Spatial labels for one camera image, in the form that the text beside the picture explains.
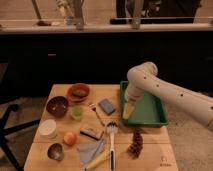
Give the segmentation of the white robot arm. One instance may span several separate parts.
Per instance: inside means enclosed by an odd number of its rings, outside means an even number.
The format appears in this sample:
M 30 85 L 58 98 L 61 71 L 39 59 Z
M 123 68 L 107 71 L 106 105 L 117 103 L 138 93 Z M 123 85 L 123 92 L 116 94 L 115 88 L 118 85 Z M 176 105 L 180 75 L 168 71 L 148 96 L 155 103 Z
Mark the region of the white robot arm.
M 153 62 L 145 62 L 128 70 L 123 117 L 128 119 L 136 102 L 145 92 L 149 92 L 164 102 L 179 107 L 213 132 L 213 98 L 163 81 L 157 74 L 158 68 Z

